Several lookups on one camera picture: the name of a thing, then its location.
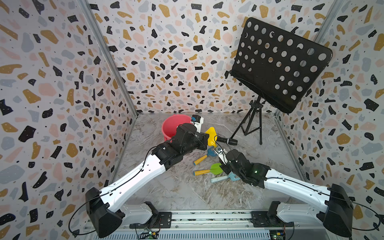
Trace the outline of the light blue fork white handle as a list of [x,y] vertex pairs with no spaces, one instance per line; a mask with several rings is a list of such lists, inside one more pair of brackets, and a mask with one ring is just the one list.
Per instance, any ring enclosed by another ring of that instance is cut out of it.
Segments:
[[232,182],[240,180],[240,178],[237,177],[233,172],[230,172],[226,176],[211,178],[210,182],[213,184],[213,183],[218,183],[218,182],[221,182],[221,181],[224,181],[224,180],[228,180],[228,179],[231,180]]

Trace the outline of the yellow shovel yellow handle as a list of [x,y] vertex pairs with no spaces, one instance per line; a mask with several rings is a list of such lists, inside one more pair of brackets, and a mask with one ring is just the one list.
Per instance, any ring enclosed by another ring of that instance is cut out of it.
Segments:
[[209,135],[209,138],[207,140],[208,146],[216,148],[217,143],[215,141],[215,137],[217,136],[217,133],[215,128],[210,127],[205,133]]

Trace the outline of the green trowel yellow handle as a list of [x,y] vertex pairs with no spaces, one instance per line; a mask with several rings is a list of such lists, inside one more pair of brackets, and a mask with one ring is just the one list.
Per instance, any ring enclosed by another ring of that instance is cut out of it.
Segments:
[[221,165],[222,164],[220,164],[220,163],[216,163],[216,164],[213,164],[209,170],[194,171],[194,176],[200,176],[200,175],[208,174],[208,173],[211,173],[215,176],[219,175],[223,172]]

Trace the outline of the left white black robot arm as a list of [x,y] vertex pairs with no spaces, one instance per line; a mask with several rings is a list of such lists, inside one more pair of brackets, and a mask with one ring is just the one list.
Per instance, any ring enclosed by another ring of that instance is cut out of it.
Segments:
[[145,160],[124,177],[101,190],[88,190],[86,211],[98,237],[105,238],[122,225],[145,224],[156,215],[156,209],[149,202],[127,208],[123,205],[152,179],[181,162],[185,155],[206,150],[209,137],[191,123],[179,125],[175,136],[151,148]]

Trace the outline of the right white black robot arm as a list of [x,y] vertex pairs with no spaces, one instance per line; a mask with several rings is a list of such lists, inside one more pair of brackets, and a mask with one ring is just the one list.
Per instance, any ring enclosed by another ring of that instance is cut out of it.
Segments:
[[237,150],[219,154],[221,167],[227,174],[234,173],[245,184],[286,194],[304,202],[301,207],[272,204],[273,215],[289,222],[321,223],[328,231],[344,238],[352,236],[353,204],[343,187],[310,184],[284,175],[271,167],[251,163]]

